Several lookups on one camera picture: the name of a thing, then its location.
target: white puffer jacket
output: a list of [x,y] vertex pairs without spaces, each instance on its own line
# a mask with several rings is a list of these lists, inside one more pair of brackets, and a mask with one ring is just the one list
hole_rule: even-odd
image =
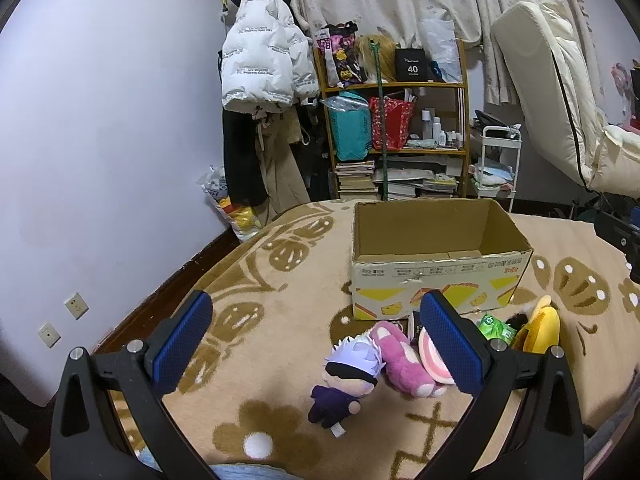
[[283,0],[242,0],[222,47],[223,107],[280,113],[317,95],[309,41]]

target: bookshelf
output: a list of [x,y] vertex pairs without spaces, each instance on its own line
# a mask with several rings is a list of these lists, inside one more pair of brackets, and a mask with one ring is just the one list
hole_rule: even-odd
[[[452,92],[454,94],[454,108],[444,109],[436,108],[436,113],[443,120],[454,121],[456,123],[456,131],[463,132],[465,137],[465,145],[459,150],[441,149],[441,150],[422,150],[419,148],[403,148],[402,150],[388,150],[388,155],[439,155],[442,157],[447,156],[460,156],[463,157],[462,163],[462,175],[460,176],[460,185],[458,186],[459,196],[466,198],[467,185],[468,185],[468,166],[469,166],[469,142],[470,142],[470,121],[469,121],[469,90],[468,80],[466,78],[466,57],[465,49],[462,41],[458,41],[458,52],[460,54],[460,67],[462,69],[462,83],[435,83],[435,82],[391,82],[383,83],[383,89],[385,93],[392,93],[399,91],[402,88],[427,88],[433,91]],[[342,91],[342,88],[330,87],[327,83],[326,69],[324,67],[324,59],[320,56],[319,49],[314,48],[314,60],[316,62],[316,69],[318,72],[318,79],[320,82],[320,90],[322,99],[327,99],[331,95]],[[378,85],[361,84],[351,85],[344,89],[349,92],[359,92],[364,96],[375,95],[377,96]],[[335,176],[335,166],[339,162],[337,159],[334,136],[331,132],[331,122],[329,120],[329,110],[324,107],[324,118],[326,120],[327,134],[329,140],[329,155],[331,158],[331,167],[333,173],[333,184],[336,192],[338,191],[338,181]],[[380,156],[382,152],[380,150],[369,150],[370,156]]]

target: white mattress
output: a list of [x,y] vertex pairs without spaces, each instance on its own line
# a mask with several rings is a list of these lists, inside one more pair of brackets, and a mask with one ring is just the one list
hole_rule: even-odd
[[505,11],[492,27],[518,91],[530,140],[578,184],[584,179],[590,189],[636,198],[640,196],[640,136],[606,125],[565,16],[562,0],[524,0]]

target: blue gripper pad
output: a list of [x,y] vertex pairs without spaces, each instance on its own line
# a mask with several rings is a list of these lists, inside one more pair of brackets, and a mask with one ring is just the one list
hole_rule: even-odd
[[491,364],[484,336],[471,321],[460,317],[439,290],[422,297],[420,320],[456,386],[476,396]]
[[640,229],[640,207],[631,210],[631,225],[635,225]]
[[157,396],[170,394],[178,387],[212,317],[211,297],[205,292],[194,290],[176,313],[161,321],[149,336],[145,370]]

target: pink stuffed toy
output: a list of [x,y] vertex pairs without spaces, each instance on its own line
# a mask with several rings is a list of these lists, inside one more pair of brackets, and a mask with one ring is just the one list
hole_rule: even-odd
[[389,381],[401,392],[414,397],[436,396],[444,392],[427,373],[409,340],[393,323],[380,321],[371,329],[370,337],[382,350]]

